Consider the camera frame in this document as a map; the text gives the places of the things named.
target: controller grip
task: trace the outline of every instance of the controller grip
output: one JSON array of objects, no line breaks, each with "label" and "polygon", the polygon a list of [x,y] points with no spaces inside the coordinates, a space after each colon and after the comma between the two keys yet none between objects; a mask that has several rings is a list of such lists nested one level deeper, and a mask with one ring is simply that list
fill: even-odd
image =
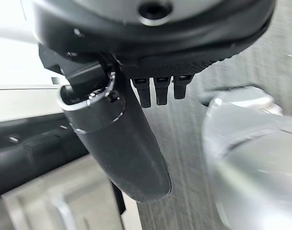
[{"label": "controller grip", "polygon": [[63,86],[58,101],[84,146],[118,188],[140,203],[166,197],[171,192],[167,165],[130,81],[123,78],[107,88],[73,104]]}]

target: gray carpet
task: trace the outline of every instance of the gray carpet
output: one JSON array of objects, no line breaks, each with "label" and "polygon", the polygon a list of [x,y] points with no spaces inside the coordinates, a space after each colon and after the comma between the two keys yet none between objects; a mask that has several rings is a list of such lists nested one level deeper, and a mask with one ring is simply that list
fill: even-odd
[{"label": "gray carpet", "polygon": [[[292,0],[280,0],[270,30],[242,54],[195,76],[187,97],[145,114],[167,160],[172,195],[138,205],[143,230],[225,230],[216,212],[202,155],[200,130],[205,108],[196,95],[216,87],[256,83],[292,115]],[[155,104],[152,91],[152,104]]]}]

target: black plastic clip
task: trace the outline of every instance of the black plastic clip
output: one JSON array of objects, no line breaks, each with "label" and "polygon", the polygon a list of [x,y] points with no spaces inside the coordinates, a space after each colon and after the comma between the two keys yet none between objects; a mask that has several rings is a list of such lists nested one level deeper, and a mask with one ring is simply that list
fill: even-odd
[{"label": "black plastic clip", "polygon": [[171,78],[154,78],[157,105],[167,104],[167,93]]},{"label": "black plastic clip", "polygon": [[186,75],[174,77],[174,98],[184,99],[186,93],[186,86],[191,83],[194,75]]},{"label": "black plastic clip", "polygon": [[137,89],[137,93],[140,97],[141,107],[150,108],[150,87],[149,78],[148,79],[132,79],[133,85]]}]

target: blurry silver object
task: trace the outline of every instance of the blurry silver object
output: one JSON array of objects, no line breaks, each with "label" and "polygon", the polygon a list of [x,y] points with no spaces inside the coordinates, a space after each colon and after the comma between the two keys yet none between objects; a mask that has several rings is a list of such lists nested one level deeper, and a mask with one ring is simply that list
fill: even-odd
[{"label": "blurry silver object", "polygon": [[91,156],[2,196],[0,230],[121,230],[112,184]]},{"label": "blurry silver object", "polygon": [[292,230],[292,117],[247,87],[220,92],[203,126],[212,192],[232,230]]}]

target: screw hole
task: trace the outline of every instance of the screw hole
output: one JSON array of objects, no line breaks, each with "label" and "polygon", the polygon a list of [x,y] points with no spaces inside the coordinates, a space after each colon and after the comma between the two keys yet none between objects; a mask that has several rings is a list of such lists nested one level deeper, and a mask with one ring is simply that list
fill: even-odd
[{"label": "screw hole", "polygon": [[159,20],[167,17],[172,12],[172,6],[168,3],[147,2],[139,7],[138,12],[148,20]]}]

